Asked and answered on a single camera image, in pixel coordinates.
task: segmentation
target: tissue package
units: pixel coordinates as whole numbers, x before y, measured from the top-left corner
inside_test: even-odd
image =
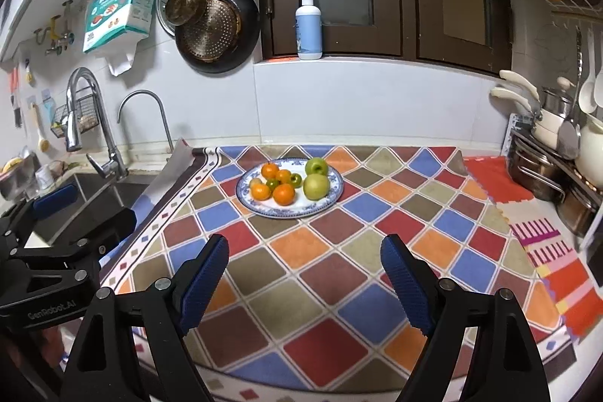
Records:
[[[84,52],[105,57],[113,75],[132,66],[136,44],[148,37],[155,0],[95,0],[86,19]]]

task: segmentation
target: small green fruit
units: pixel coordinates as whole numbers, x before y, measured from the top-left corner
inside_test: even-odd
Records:
[[[323,174],[310,174],[303,182],[303,194],[312,201],[318,201],[329,194],[331,183]]]
[[[278,186],[279,184],[280,184],[280,182],[278,181],[278,179],[269,179],[266,181],[266,186],[268,186],[270,188],[271,193],[274,191],[276,186]]]
[[[329,165],[324,159],[320,157],[314,157],[306,162],[306,174],[322,174],[326,176],[329,174]]]
[[[293,186],[293,188],[301,188],[303,179],[298,173],[293,173],[291,175],[291,179],[289,180],[289,183],[290,183],[290,185]]]

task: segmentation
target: sink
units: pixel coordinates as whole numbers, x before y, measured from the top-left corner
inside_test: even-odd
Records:
[[[131,208],[153,179],[151,174],[130,174],[115,182],[96,173],[76,173],[64,183],[73,183],[78,189],[75,203],[36,223],[34,232],[49,245],[69,244],[122,206]]]

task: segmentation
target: bolt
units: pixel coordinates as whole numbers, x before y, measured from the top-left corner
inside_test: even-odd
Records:
[[[75,280],[76,281],[84,281],[87,276],[88,276],[88,273],[86,273],[86,270],[80,269],[78,272],[75,273]]]
[[[513,292],[511,290],[509,290],[509,288],[501,288],[499,290],[500,296],[503,297],[505,300],[512,300],[513,299]]]
[[[442,278],[439,281],[439,286],[442,288],[442,290],[446,290],[447,292],[449,292],[451,290],[454,290],[456,283],[450,278]]]
[[[170,288],[171,284],[172,284],[172,282],[170,281],[169,278],[159,278],[155,282],[155,288],[157,290],[165,290],[166,288]]]
[[[109,288],[108,286],[103,286],[102,288],[96,290],[96,297],[102,300],[103,298],[107,298],[110,293],[111,288]]]

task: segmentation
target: soap dispenser bottle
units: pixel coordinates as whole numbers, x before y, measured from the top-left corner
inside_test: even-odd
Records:
[[[297,55],[301,60],[316,60],[323,56],[323,33],[320,9],[314,0],[301,0],[295,12],[295,35]]]

